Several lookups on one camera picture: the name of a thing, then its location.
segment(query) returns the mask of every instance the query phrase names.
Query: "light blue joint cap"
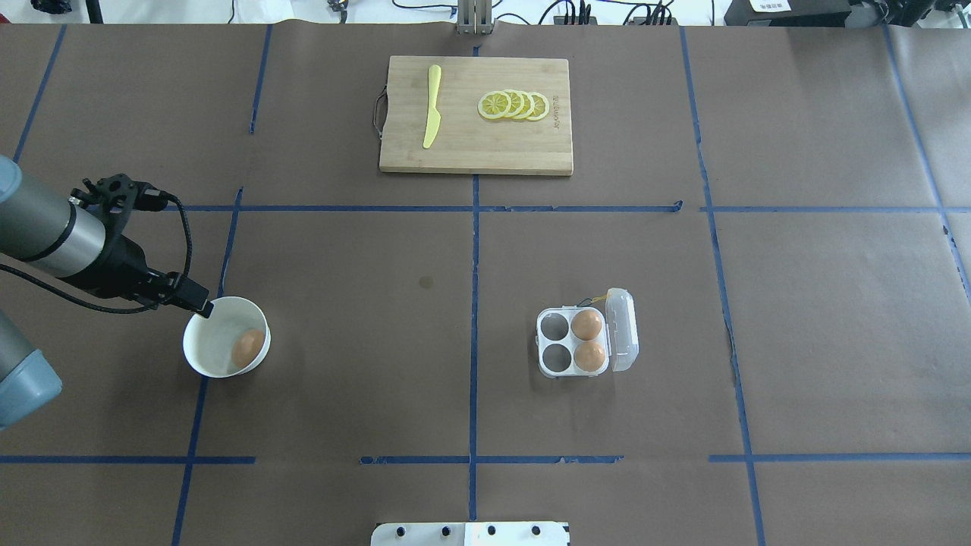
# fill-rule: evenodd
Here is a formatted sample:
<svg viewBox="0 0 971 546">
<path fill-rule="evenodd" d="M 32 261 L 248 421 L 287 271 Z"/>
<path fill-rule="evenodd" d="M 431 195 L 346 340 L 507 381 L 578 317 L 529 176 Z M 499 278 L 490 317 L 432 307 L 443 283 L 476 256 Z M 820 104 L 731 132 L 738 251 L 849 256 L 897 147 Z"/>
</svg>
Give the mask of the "light blue joint cap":
<svg viewBox="0 0 971 546">
<path fill-rule="evenodd" d="M 3 203 L 20 188 L 23 173 L 20 167 L 5 155 L 0 155 L 0 203 Z"/>
<path fill-rule="evenodd" d="M 35 350 L 0 381 L 0 430 L 23 419 L 60 394 L 61 382 L 41 351 Z"/>
</svg>

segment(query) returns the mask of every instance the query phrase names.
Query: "lemon slice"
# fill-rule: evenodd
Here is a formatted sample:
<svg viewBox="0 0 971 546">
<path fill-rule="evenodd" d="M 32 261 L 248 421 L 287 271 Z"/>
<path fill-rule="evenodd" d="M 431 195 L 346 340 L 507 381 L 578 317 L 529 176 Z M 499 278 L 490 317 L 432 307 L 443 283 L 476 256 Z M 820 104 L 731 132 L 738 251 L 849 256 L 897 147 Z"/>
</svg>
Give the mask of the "lemon slice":
<svg viewBox="0 0 971 546">
<path fill-rule="evenodd" d="M 479 115 L 485 119 L 500 119 L 509 114 L 513 99 L 503 91 L 491 91 L 479 99 Z"/>
<path fill-rule="evenodd" d="M 535 107 L 535 100 L 533 99 L 532 93 L 521 93 L 522 97 L 525 99 L 523 103 L 522 112 L 513 116 L 513 119 L 526 119 L 530 114 L 533 113 L 533 108 Z"/>
<path fill-rule="evenodd" d="M 550 113 L 550 101 L 543 93 L 529 93 L 529 97 L 533 99 L 533 110 L 526 119 L 539 121 L 545 118 Z"/>
<path fill-rule="evenodd" d="M 522 91 L 517 91 L 515 89 L 503 89 L 502 92 L 509 95 L 509 99 L 512 102 L 512 106 L 509 107 L 509 112 L 506 113 L 503 118 L 512 118 L 522 114 L 526 107 L 529 106 L 526 100 L 526 93 Z"/>
</svg>

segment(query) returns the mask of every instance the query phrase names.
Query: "knife handle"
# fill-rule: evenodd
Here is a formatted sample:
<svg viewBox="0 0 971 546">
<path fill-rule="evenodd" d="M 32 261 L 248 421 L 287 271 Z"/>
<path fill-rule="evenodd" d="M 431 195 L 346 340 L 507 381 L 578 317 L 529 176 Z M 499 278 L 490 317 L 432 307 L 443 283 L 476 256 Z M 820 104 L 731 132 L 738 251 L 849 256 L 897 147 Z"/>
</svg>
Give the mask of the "knife handle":
<svg viewBox="0 0 971 546">
<path fill-rule="evenodd" d="M 438 109 L 438 86 L 442 82 L 442 67 L 433 64 L 428 67 L 428 109 Z"/>
</svg>

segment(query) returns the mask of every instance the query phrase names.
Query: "white cup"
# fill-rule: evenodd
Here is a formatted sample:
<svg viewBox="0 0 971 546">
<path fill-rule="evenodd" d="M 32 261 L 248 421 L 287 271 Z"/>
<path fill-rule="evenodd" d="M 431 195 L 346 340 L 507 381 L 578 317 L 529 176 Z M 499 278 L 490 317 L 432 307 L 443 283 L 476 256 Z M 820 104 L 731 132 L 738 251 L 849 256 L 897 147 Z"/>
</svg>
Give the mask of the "white cup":
<svg viewBox="0 0 971 546">
<path fill-rule="evenodd" d="M 240 368 L 232 361 L 233 346 L 249 330 L 265 336 L 259 354 Z M 192 368 L 208 377 L 230 377 L 256 368 L 270 350 L 270 325 L 255 303 L 244 297 L 226 296 L 213 300 L 208 319 L 193 315 L 185 326 L 183 353 Z"/>
</svg>

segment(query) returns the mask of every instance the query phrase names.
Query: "plastic egg container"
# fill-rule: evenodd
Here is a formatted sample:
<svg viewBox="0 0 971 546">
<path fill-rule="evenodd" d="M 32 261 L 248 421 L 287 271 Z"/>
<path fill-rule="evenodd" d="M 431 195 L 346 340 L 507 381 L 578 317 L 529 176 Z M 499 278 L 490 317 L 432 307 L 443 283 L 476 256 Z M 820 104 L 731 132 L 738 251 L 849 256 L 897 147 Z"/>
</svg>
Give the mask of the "plastic egg container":
<svg viewBox="0 0 971 546">
<path fill-rule="evenodd" d="M 607 316 L 593 307 L 544 309 L 536 318 L 536 345 L 543 375 L 593 377 L 607 370 L 623 371 L 640 351 L 634 298 L 624 289 L 610 289 Z"/>
</svg>

